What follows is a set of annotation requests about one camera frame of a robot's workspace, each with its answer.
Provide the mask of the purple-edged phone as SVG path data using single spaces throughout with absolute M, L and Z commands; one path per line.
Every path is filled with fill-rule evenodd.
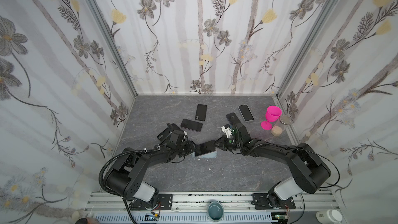
M 203 124 L 197 121 L 183 119 L 180 126 L 185 129 L 200 132 L 202 130 Z
M 209 152 L 213 152 L 216 151 L 216 147 L 215 147 L 215 141 L 211 140 L 202 144 L 199 144 L 195 147 L 195 154 L 198 155 L 204 155 L 206 153 Z

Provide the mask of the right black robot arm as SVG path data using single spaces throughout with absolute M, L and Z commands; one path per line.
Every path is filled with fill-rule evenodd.
M 278 145 L 269 141 L 251 138 L 246 127 L 239 123 L 236 127 L 222 127 L 223 136 L 214 141 L 214 146 L 243 156 L 267 158 L 285 164 L 291 177 L 275 184 L 266 194 L 265 203 L 271 209 L 287 205 L 293 196 L 301 193 L 314 194 L 332 175 L 323 161 L 309 145 Z

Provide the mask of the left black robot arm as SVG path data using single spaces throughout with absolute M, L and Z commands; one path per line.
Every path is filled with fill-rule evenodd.
M 98 182 L 103 191 L 121 197 L 124 202 L 138 201 L 141 207 L 155 209 L 160 204 L 159 190 L 144 182 L 147 169 L 172 162 L 195 152 L 198 145 L 176 124 L 158 134 L 153 149 L 125 148 L 101 168 Z

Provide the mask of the black phone case left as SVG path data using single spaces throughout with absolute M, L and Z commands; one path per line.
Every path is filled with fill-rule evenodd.
M 167 123 L 167 128 L 163 130 L 158 136 L 158 140 L 162 143 L 168 139 L 168 137 L 173 133 L 175 130 L 180 130 L 179 126 L 174 123 Z

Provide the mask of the black case upper centre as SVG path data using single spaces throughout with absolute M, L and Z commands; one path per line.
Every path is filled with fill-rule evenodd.
M 195 113 L 195 119 L 198 121 L 205 121 L 207 115 L 207 105 L 198 104 Z

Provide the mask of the pink plastic goblet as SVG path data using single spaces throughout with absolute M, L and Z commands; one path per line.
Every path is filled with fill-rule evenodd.
M 266 120 L 261 122 L 261 127 L 264 130 L 271 130 L 272 123 L 276 122 L 282 115 L 282 110 L 277 106 L 269 106 L 266 110 L 265 118 Z

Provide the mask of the clear jar with cork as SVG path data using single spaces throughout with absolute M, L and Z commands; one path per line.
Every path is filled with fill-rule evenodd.
M 275 137 L 280 136 L 291 122 L 292 120 L 288 115 L 281 115 L 272 127 L 271 134 Z

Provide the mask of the teal round cup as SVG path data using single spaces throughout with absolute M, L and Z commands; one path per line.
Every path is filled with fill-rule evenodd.
M 219 202 L 211 202 L 207 207 L 207 215 L 210 221 L 219 222 L 224 217 L 224 208 Z

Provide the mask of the white bottle bottom right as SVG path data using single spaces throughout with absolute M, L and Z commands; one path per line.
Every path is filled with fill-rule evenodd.
M 343 220 L 343 216 L 340 211 L 336 209 L 328 209 L 324 211 L 318 211 L 316 219 L 321 224 L 340 224 Z

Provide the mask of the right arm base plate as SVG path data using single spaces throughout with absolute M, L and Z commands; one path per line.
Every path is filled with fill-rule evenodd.
M 252 205 L 255 209 L 296 209 L 293 198 L 287 200 L 281 200 L 276 195 L 273 194 L 252 194 Z

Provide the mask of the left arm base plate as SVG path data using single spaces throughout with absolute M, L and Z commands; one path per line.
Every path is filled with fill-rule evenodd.
M 170 211 L 172 209 L 173 195 L 158 194 L 150 202 L 135 199 L 129 202 L 129 209 L 132 211 Z

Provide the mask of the aluminium front rail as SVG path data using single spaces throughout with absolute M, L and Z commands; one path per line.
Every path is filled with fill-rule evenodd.
M 252 191 L 226 192 L 168 192 L 171 199 L 161 197 L 161 213 L 205 212 L 211 202 L 222 204 L 226 212 L 258 212 L 261 200 L 256 200 Z M 335 197 L 329 191 L 318 191 L 315 194 L 301 193 L 293 196 L 287 203 L 290 213 L 302 210 L 316 212 L 325 209 L 339 209 Z M 126 207 L 120 197 L 104 192 L 93 192 L 84 208 L 88 214 L 125 213 Z

